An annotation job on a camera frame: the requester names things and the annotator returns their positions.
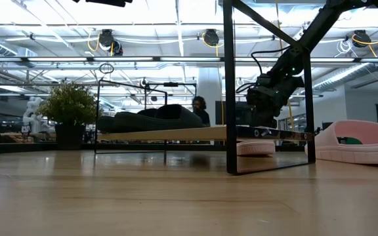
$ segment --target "potted plant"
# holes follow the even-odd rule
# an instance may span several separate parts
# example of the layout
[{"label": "potted plant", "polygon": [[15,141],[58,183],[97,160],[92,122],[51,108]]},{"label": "potted plant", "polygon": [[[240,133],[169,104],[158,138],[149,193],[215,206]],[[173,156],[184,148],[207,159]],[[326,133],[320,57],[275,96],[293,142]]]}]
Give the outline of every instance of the potted plant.
[{"label": "potted plant", "polygon": [[96,121],[95,96],[90,87],[76,83],[62,83],[51,90],[38,113],[55,121],[56,143],[62,150],[81,148],[85,125]]}]

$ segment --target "black metal frame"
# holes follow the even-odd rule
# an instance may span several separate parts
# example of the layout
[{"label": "black metal frame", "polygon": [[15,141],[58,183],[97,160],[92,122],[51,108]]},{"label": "black metal frame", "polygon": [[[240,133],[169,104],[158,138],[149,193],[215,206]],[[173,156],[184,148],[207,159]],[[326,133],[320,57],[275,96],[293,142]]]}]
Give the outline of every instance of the black metal frame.
[{"label": "black metal frame", "polygon": [[[299,47],[303,50],[304,63],[304,83],[306,96],[306,119],[307,133],[298,133],[282,130],[273,130],[270,128],[248,128],[236,126],[236,74],[235,74],[235,53],[234,53],[234,32],[233,27],[233,7],[246,14],[256,23],[266,28],[280,39],[289,43],[291,46]],[[276,170],[287,167],[295,167],[307,165],[316,162],[316,154],[314,147],[314,116],[313,116],[313,97],[312,97],[312,75],[310,65],[310,51],[302,46],[298,41],[278,29],[274,24],[265,20],[260,14],[255,12],[249,6],[241,2],[241,0],[224,0],[224,65],[226,72],[226,133],[227,133],[227,172],[229,174],[250,174],[253,172],[262,172],[267,170]],[[286,165],[271,169],[258,169],[249,172],[239,172],[237,162],[237,138],[274,138],[281,140],[303,140],[307,141],[308,159],[306,163],[296,165]]]},{"label": "black metal frame", "polygon": [[[153,89],[151,89],[151,90],[154,90],[154,89],[157,89],[159,86],[164,86],[164,87],[171,87],[171,86],[167,86],[167,84],[168,83],[146,83],[145,84],[145,87],[148,87],[149,85],[153,85],[153,86],[155,86]],[[173,83],[174,85],[177,85],[177,86],[179,86],[179,85],[182,85],[182,86],[184,86],[185,88],[187,88],[187,89],[189,89],[187,86],[189,85],[189,86],[193,86],[193,87],[195,87],[195,95],[194,96],[196,96],[197,94],[198,94],[198,87],[197,87],[197,84],[195,84],[195,83]],[[145,99],[144,99],[144,109],[147,109],[147,90],[145,90],[144,91],[144,97],[145,97]]]},{"label": "black metal frame", "polygon": [[[96,121],[98,120],[98,112],[100,110],[100,87],[102,86],[103,82],[112,83],[112,84],[124,86],[124,87],[131,87],[131,88],[135,88],[135,89],[144,89],[145,94],[146,94],[147,90],[164,93],[164,102],[167,105],[168,93],[165,92],[165,91],[154,89],[154,88],[145,88],[145,87],[141,87],[141,86],[129,85],[129,84],[125,84],[125,83],[119,83],[119,82],[113,82],[113,81],[107,81],[107,80],[101,79],[101,80],[98,81],[98,86],[97,86]],[[164,153],[164,158],[166,158],[166,152],[167,152],[167,141],[166,140],[164,141],[164,150],[163,151],[119,151],[119,152],[102,152],[101,153],[101,152],[97,152],[97,144],[98,144],[97,138],[98,138],[98,134],[97,134],[97,122],[96,122],[95,131],[94,131],[94,155],[97,155],[97,154],[120,154],[120,153]]]}]

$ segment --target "wooden board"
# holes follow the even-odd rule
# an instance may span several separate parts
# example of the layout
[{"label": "wooden board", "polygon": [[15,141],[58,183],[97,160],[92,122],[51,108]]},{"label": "wooden board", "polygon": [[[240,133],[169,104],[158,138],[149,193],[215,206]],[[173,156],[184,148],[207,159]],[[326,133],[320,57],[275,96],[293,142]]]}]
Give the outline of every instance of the wooden board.
[{"label": "wooden board", "polygon": [[226,127],[99,134],[98,140],[226,140]]},{"label": "wooden board", "polygon": [[[239,140],[311,140],[311,134],[272,128],[238,127]],[[186,128],[115,134],[99,134],[98,140],[227,140],[226,127]]]}]

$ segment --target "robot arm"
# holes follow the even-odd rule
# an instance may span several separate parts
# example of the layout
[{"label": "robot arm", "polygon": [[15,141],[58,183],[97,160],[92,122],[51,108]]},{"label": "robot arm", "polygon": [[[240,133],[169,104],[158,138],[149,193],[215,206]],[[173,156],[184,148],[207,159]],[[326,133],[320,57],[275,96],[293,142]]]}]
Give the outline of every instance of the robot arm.
[{"label": "robot arm", "polygon": [[295,89],[304,87],[303,80],[294,77],[303,70],[303,47],[311,52],[344,11],[372,4],[378,7],[378,0],[327,0],[298,40],[301,47],[287,49],[274,67],[259,76],[256,85],[247,91],[248,104],[255,106],[251,126],[276,127],[274,117],[280,114]]}]

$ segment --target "yellow cable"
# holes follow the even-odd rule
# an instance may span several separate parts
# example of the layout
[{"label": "yellow cable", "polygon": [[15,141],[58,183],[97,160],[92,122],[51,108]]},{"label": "yellow cable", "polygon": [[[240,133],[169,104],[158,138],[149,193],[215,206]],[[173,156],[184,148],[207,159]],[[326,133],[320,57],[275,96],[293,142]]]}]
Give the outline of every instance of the yellow cable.
[{"label": "yellow cable", "polygon": [[371,45],[368,45],[368,47],[370,48],[370,51],[373,53],[374,57],[377,57],[377,54],[375,53],[373,47]]},{"label": "yellow cable", "polygon": [[[275,6],[276,6],[276,21],[277,21],[277,24],[278,24],[278,29],[281,29],[281,24],[280,24],[280,10],[279,10],[279,7],[278,7],[278,0],[275,0]],[[280,49],[282,49],[282,40],[280,38]],[[288,105],[288,111],[289,111],[289,120],[291,122],[291,130],[294,131],[294,119],[293,119],[293,111],[291,109],[291,102],[289,102],[289,98],[288,98],[288,101],[287,101],[287,105]]]},{"label": "yellow cable", "polygon": [[97,51],[98,50],[98,44],[100,42],[100,34],[97,35],[97,46],[96,46],[96,49],[93,49],[90,45],[90,36],[91,36],[91,33],[89,33],[89,38],[87,39],[87,45],[89,46],[89,49],[92,50],[93,52]]},{"label": "yellow cable", "polygon": [[376,53],[374,52],[374,49],[371,45],[368,45],[368,47],[370,48],[370,51],[373,53],[374,57],[377,57]]},{"label": "yellow cable", "polygon": [[354,35],[351,37],[351,39],[352,39],[353,41],[355,41],[355,42],[357,42],[357,43],[361,43],[361,44],[363,44],[363,45],[374,45],[374,44],[377,44],[377,43],[378,43],[378,41],[377,41],[377,42],[374,42],[374,43],[365,43],[365,42],[361,42],[361,41],[359,41],[359,40],[356,40],[356,39],[355,39],[355,36],[356,36],[356,34],[354,34]]},{"label": "yellow cable", "polygon": [[205,36],[205,33],[202,34],[202,41],[203,41],[203,43],[205,43],[205,45],[207,45],[208,47],[215,48],[215,51],[216,51],[217,57],[218,57],[218,48],[224,46],[224,43],[221,44],[221,45],[219,45],[219,46],[218,45],[217,46],[211,46],[211,45],[207,44],[207,42],[205,42],[204,36]]}]

